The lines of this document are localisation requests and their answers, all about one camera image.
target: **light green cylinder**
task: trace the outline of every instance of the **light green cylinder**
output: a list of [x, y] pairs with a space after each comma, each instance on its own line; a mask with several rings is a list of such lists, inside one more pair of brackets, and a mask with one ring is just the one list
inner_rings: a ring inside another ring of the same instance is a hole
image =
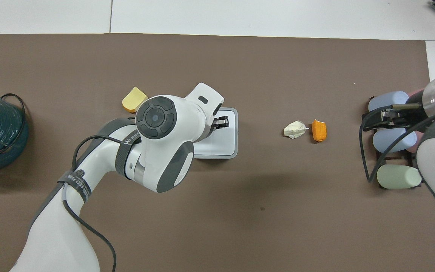
[[423, 178], [419, 170], [406, 165], [382, 165], [377, 171], [378, 183], [387, 189], [406, 189], [418, 186]]

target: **round center button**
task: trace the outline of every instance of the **round center button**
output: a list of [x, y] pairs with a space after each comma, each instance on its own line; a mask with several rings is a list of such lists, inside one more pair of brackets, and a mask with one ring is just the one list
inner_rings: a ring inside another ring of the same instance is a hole
[[154, 107], [145, 114], [145, 122], [150, 127], [158, 127], [164, 123], [164, 117], [164, 112], [160, 108]]

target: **orange object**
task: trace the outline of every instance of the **orange object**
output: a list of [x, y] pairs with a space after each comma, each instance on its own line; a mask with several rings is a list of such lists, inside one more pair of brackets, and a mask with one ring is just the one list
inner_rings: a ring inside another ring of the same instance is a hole
[[323, 142], [327, 138], [327, 125], [324, 122], [314, 120], [311, 124], [313, 139], [317, 142]]

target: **gray circular button pad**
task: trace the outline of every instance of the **gray circular button pad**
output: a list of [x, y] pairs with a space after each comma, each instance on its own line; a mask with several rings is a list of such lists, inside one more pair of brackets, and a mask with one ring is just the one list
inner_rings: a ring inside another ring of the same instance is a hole
[[176, 125], [174, 102], [158, 96], [145, 101], [137, 111], [135, 122], [140, 134], [149, 139], [160, 139], [171, 133]]

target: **white robotic arm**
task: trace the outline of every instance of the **white robotic arm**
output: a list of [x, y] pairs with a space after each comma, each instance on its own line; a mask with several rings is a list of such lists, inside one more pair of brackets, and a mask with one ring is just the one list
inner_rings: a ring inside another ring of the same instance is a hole
[[189, 170], [193, 143], [226, 126], [214, 119], [223, 102], [221, 95], [200, 83], [185, 98], [150, 98], [138, 110], [136, 124], [126, 118], [105, 124], [100, 138], [92, 141], [43, 203], [11, 272], [100, 271], [76, 221], [93, 189], [112, 171], [158, 193], [174, 188]]

